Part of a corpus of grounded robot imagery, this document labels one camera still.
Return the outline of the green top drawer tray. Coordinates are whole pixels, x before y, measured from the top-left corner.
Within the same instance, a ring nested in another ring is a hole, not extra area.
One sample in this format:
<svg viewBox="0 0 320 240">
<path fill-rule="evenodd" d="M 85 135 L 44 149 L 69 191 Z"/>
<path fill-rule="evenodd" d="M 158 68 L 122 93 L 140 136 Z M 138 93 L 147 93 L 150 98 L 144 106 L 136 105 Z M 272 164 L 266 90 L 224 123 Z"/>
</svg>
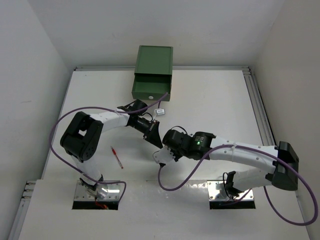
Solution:
<svg viewBox="0 0 320 240">
<path fill-rule="evenodd" d="M 169 102 L 171 89 L 172 75 L 139 73 L 134 76 L 131 94 L 133 99 L 156 101 L 167 93 L 162 101 Z"/>
</svg>

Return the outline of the red gel pen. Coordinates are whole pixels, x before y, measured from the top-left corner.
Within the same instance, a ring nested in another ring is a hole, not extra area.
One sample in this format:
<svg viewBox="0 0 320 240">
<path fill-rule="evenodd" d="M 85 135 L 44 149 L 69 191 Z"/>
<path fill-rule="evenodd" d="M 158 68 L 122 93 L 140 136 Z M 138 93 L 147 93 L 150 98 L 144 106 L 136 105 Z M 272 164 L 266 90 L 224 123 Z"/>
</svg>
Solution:
<svg viewBox="0 0 320 240">
<path fill-rule="evenodd" d="M 118 162 L 118 165 L 120 166 L 121 169 L 123 169 L 123 168 L 124 168 L 124 167 L 123 167 L 123 164 L 121 163 L 121 161 L 120 161 L 120 159 L 119 159 L 119 157 L 118 157 L 118 155 L 117 155 L 116 150 L 115 150 L 112 146 L 111 146 L 110 148 L 111 148 L 111 151 L 112 151 L 112 153 L 113 153 L 116 161 Z"/>
</svg>

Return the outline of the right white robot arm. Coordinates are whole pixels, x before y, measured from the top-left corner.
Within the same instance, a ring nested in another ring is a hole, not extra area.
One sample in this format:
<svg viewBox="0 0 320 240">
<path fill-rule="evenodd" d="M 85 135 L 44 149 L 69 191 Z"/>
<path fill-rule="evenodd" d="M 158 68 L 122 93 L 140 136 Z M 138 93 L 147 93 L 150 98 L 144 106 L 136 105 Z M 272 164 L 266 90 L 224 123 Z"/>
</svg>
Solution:
<svg viewBox="0 0 320 240">
<path fill-rule="evenodd" d="M 298 189 L 299 158 L 288 142 L 281 141 L 276 146 L 250 145 L 208 132 L 188 135 L 170 129 L 162 143 L 163 148 L 154 154 L 154 160 L 160 165 L 186 157 L 196 161 L 219 160 L 250 166 L 249 170 L 227 174 L 224 191 L 229 196 L 270 185 L 285 191 Z"/>
</svg>

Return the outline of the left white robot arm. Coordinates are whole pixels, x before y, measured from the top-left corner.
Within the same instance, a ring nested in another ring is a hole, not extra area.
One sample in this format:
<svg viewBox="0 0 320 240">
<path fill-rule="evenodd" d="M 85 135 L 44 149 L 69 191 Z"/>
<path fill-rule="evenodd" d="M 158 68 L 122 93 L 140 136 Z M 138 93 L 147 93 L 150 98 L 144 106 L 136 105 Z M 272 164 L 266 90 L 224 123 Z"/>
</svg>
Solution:
<svg viewBox="0 0 320 240">
<path fill-rule="evenodd" d="M 98 181 L 103 181 L 103 175 L 96 166 L 94 157 L 101 134 L 119 127 L 132 127 L 143 134 L 143 139 L 161 149 L 163 147 L 159 134 L 159 122 L 147 120 L 142 115 L 145 110 L 133 113 L 147 106 L 137 99 L 134 102 L 120 106 L 117 112 L 105 111 L 99 114 L 77 112 L 60 139 L 60 145 L 74 160 L 76 167 L 83 172 L 80 182 L 87 189 L 95 192 Z"/>
</svg>

